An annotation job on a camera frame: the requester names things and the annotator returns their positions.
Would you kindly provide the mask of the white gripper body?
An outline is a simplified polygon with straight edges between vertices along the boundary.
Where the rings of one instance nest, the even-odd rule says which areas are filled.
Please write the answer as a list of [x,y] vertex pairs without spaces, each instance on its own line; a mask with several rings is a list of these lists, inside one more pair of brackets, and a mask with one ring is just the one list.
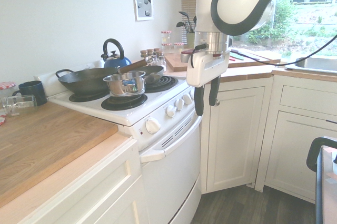
[[229,50],[217,57],[204,50],[194,53],[187,65],[187,83],[193,87],[202,87],[221,76],[228,68],[229,56]]

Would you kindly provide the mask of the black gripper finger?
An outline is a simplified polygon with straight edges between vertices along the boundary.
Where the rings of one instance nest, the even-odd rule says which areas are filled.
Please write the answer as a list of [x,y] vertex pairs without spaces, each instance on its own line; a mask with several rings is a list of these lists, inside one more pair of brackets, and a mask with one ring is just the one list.
[[209,105],[215,106],[217,94],[219,91],[219,85],[220,85],[220,78],[221,76],[215,77],[213,80],[211,80],[211,88],[210,88],[210,94],[209,94]]
[[194,103],[196,114],[202,116],[204,110],[204,86],[194,88]]

